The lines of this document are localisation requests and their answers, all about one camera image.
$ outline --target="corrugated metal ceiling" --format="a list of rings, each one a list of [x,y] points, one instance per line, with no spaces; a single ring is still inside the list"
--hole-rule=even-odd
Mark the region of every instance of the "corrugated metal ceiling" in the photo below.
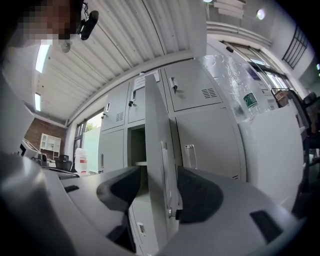
[[[71,51],[53,45],[36,81],[41,111],[68,119],[95,91],[151,59],[189,50],[183,0],[92,0],[99,11],[90,38],[72,40]]]

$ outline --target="window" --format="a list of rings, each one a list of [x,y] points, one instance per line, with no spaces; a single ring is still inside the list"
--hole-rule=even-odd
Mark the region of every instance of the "window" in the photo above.
[[[259,74],[260,78],[267,84],[270,90],[272,88],[292,89],[292,85],[287,76],[261,50],[235,43],[223,43],[231,47],[235,53],[246,60]]]
[[[82,148],[86,150],[88,171],[95,173],[98,172],[98,147],[102,114],[103,109],[81,122],[77,126],[74,138],[73,162],[75,162],[76,149]]]
[[[294,35],[291,40],[291,43],[286,50],[282,60],[289,64],[289,66],[294,69],[298,61],[301,59],[305,50],[308,46],[307,37],[304,35],[302,30],[298,27],[295,27]]]

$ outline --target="gray locker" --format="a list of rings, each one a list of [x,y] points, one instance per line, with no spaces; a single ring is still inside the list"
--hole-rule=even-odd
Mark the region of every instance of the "gray locker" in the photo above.
[[[168,112],[164,82],[162,80],[162,73],[160,69],[158,70],[158,73],[159,73],[159,81],[156,84],[160,90],[161,97],[165,105],[165,109]],[[130,101],[133,101],[134,104],[129,106],[128,123],[143,120],[146,117],[145,87],[135,90],[134,83],[135,83],[135,79],[132,81],[132,85],[131,85]]]
[[[132,208],[141,244],[158,248],[151,203],[135,199]]]
[[[176,166],[171,127],[156,80],[145,79],[145,148],[148,187],[159,248],[165,246],[176,231],[175,218],[169,218],[169,207],[178,207]]]
[[[164,70],[174,111],[222,102],[198,60],[178,62],[169,65]]]
[[[125,124],[128,89],[129,82],[127,81],[108,91],[101,131]]]
[[[225,108],[176,116],[183,166],[241,179],[239,150]]]
[[[100,134],[99,171],[110,172],[124,167],[124,130]]]

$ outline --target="person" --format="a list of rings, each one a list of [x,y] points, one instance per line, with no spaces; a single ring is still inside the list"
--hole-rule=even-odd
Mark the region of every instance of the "person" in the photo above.
[[[9,1],[6,5],[7,10],[14,11],[1,28],[1,64],[8,47],[27,47],[47,39],[69,39],[81,22],[83,0]]]

